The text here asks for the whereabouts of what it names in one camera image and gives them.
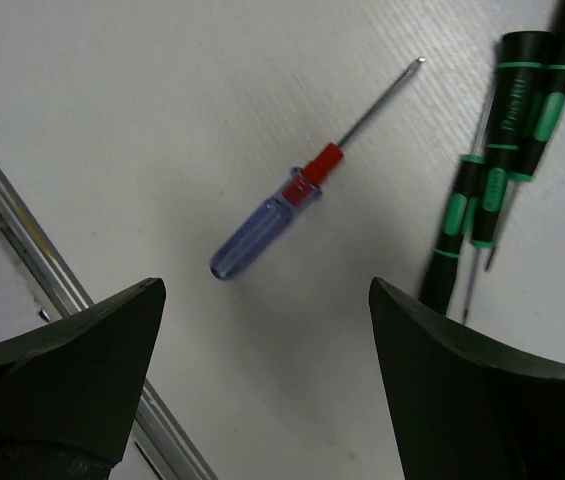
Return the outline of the blue red screwdriver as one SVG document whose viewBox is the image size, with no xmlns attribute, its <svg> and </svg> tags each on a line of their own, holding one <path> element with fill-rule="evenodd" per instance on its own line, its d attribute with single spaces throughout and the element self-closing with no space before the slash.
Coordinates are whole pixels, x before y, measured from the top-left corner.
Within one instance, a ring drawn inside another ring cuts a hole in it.
<svg viewBox="0 0 565 480">
<path fill-rule="evenodd" d="M 321 196 L 321 186 L 342 162 L 344 148 L 425 62 L 424 57 L 415 58 L 338 141 L 328 143 L 305 166 L 290 171 L 277 191 L 265 199 L 211 257 L 209 268 L 216 279 L 227 281 L 244 272 Z"/>
</svg>

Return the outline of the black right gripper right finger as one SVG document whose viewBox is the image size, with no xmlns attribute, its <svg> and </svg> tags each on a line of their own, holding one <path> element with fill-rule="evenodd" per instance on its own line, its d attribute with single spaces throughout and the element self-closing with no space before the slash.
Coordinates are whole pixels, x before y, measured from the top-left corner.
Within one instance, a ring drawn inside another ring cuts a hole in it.
<svg viewBox="0 0 565 480">
<path fill-rule="evenodd" d="M 382 381 L 408 479 L 565 479 L 565 364 L 370 284 Z"/>
</svg>

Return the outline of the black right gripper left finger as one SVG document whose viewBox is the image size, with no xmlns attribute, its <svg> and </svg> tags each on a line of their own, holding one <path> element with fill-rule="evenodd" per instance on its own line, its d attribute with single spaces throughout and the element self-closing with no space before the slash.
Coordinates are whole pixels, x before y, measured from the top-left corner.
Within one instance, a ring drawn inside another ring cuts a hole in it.
<svg viewBox="0 0 565 480">
<path fill-rule="evenodd" d="M 0 479 L 106 479 L 122 461 L 166 288 L 145 279 L 0 342 Z"/>
</svg>

